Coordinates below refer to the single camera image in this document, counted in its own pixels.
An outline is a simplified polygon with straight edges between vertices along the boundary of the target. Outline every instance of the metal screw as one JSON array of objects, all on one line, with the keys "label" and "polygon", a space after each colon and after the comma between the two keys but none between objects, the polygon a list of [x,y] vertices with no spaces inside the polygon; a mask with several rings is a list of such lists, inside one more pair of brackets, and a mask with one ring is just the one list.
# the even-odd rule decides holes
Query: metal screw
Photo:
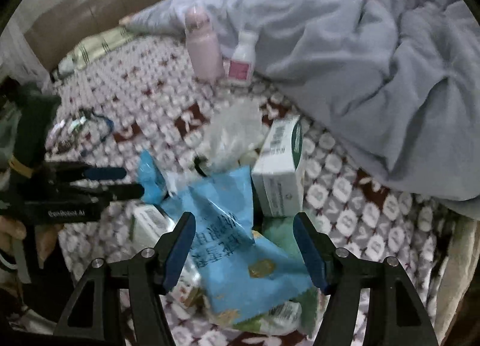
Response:
[{"label": "metal screw", "polygon": [[97,258],[92,261],[92,267],[97,269],[103,266],[105,261],[102,258]]},{"label": "metal screw", "polygon": [[142,250],[142,256],[144,258],[151,258],[155,254],[155,250],[153,248],[146,248],[145,250]]},{"label": "metal screw", "polygon": [[335,250],[335,254],[340,258],[346,258],[349,256],[349,251],[346,248],[340,247]]},{"label": "metal screw", "polygon": [[398,259],[395,258],[394,256],[389,256],[389,257],[387,258],[387,263],[388,263],[390,266],[393,266],[393,267],[398,266],[398,264],[399,264]]}]

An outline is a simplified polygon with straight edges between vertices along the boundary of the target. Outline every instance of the white plastic bag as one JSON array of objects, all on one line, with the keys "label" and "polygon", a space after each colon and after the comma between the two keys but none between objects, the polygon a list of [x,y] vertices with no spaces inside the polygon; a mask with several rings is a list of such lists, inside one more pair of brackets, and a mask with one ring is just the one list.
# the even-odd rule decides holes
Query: white plastic bag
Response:
[{"label": "white plastic bag", "polygon": [[49,72],[25,40],[15,14],[0,36],[0,66],[2,72],[20,84],[32,81],[42,92],[52,90]]},{"label": "white plastic bag", "polygon": [[186,170],[183,172],[162,171],[167,190],[171,196],[183,190],[202,177],[196,171]]},{"label": "white plastic bag", "polygon": [[209,174],[225,172],[237,167],[244,154],[260,148],[267,132],[258,104],[242,100],[213,117],[197,153],[207,159]]}]

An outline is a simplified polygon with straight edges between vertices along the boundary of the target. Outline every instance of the beige fabric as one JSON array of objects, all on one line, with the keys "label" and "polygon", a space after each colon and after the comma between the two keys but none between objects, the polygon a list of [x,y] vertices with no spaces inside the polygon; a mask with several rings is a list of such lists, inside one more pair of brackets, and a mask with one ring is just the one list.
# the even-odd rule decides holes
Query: beige fabric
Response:
[{"label": "beige fabric", "polygon": [[[83,38],[71,52],[60,62],[59,72],[62,76],[69,75],[74,69],[84,69],[90,62],[105,56],[108,52],[130,42],[136,34],[127,31],[124,26],[117,26],[106,32]],[[62,70],[63,62],[71,62],[73,68]]]},{"label": "beige fabric", "polygon": [[448,263],[437,295],[434,328],[439,343],[443,341],[477,267],[480,255],[480,223],[460,217],[448,253]]}]

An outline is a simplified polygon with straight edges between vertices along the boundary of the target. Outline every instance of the white plastic bottle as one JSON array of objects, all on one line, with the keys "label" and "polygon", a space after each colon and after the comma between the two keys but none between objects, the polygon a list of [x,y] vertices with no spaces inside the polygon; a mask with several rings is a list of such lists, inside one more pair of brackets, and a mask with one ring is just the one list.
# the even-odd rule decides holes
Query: white plastic bottle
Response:
[{"label": "white plastic bottle", "polygon": [[229,83],[234,86],[248,87],[255,69],[255,44],[258,34],[240,32],[238,45],[230,60]]}]

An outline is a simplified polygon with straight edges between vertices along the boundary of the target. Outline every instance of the wooden headboard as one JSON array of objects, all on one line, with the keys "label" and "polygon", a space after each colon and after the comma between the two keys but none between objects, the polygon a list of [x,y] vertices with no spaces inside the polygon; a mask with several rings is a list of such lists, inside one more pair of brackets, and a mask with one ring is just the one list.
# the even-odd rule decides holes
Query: wooden headboard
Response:
[{"label": "wooden headboard", "polygon": [[25,38],[51,71],[83,38],[111,29],[124,16],[160,0],[63,0],[43,13]]}]

